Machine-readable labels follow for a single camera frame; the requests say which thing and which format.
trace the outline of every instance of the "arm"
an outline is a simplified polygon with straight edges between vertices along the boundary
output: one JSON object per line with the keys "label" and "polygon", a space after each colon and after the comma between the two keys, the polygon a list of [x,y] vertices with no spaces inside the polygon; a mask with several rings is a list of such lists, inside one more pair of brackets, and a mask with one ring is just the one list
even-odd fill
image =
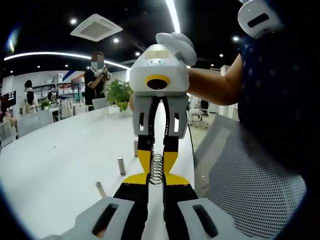
{"label": "arm", "polygon": [[38,104],[38,98],[37,98],[37,95],[36,95],[35,92],[33,93],[33,95],[34,95],[34,99],[33,99],[33,101],[34,101],[34,106],[37,107],[37,106],[39,105],[39,104]]}
{"label": "arm", "polygon": [[235,104],[241,87],[241,72],[241,55],[237,56],[224,76],[203,73],[191,68],[188,93],[218,105]]}
{"label": "arm", "polygon": [[102,80],[102,78],[104,77],[103,74],[100,74],[94,81],[91,81],[88,83],[88,87],[91,89],[94,89],[98,83]]}

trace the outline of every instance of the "white table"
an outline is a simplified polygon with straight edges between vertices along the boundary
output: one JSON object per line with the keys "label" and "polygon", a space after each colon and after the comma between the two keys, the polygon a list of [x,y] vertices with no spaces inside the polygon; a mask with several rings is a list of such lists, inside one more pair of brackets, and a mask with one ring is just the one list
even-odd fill
{"label": "white table", "polygon": [[[159,105],[155,119],[154,152],[162,154],[165,110]],[[0,183],[17,219],[36,239],[60,235],[72,228],[76,217],[101,199],[95,183],[112,197],[122,180],[142,173],[134,157],[131,117],[106,109],[58,121],[6,146],[0,155]],[[126,176],[119,173],[123,156]],[[194,187],[190,133],[179,141],[179,156],[172,173]],[[142,239],[166,240],[162,185],[149,187],[148,220]]]}

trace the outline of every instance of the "seated person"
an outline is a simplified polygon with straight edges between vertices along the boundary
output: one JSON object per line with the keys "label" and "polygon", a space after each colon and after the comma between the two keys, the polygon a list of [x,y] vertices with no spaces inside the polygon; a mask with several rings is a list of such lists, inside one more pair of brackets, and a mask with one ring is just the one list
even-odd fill
{"label": "seated person", "polygon": [[53,84],[51,86],[51,91],[48,93],[47,99],[52,104],[58,101],[58,92],[56,91],[56,85]]}
{"label": "seated person", "polygon": [[7,116],[7,108],[1,105],[0,124],[5,121],[10,122],[12,128],[17,124],[17,120],[14,117]]}

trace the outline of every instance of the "black ceiling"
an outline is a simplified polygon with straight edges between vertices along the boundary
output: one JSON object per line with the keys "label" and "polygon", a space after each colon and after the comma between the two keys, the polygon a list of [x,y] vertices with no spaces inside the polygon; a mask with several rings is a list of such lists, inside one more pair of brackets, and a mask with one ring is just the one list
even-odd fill
{"label": "black ceiling", "polygon": [[[241,4],[238,0],[175,0],[181,32],[194,43],[198,56],[196,67],[220,68],[231,64],[237,55],[239,42],[233,36],[244,33],[237,22]],[[99,14],[123,28],[123,31],[100,42],[71,36],[75,28],[71,18],[78,23]],[[103,51],[107,60],[130,66],[136,51],[143,52],[156,43],[156,33],[174,31],[165,0],[117,0],[87,1],[87,3],[22,4],[15,8],[5,21],[7,34],[1,37],[5,43],[8,34],[17,30],[14,53],[3,48],[4,57],[28,52],[64,52],[90,56],[93,51]],[[119,38],[115,44],[113,38]],[[2,62],[2,76],[49,70],[85,70],[88,60],[61,56],[24,56]]]}

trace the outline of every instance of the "green plant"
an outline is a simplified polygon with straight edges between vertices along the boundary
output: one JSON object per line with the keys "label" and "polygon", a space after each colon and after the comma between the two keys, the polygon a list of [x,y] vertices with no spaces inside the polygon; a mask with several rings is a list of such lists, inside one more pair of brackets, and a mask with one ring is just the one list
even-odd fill
{"label": "green plant", "polygon": [[41,110],[44,110],[45,107],[49,107],[50,106],[50,102],[45,100],[41,103]]}
{"label": "green plant", "polygon": [[134,91],[128,82],[116,79],[105,88],[104,93],[106,100],[111,105],[117,105],[120,108],[120,112],[122,112],[128,108],[130,96]]}

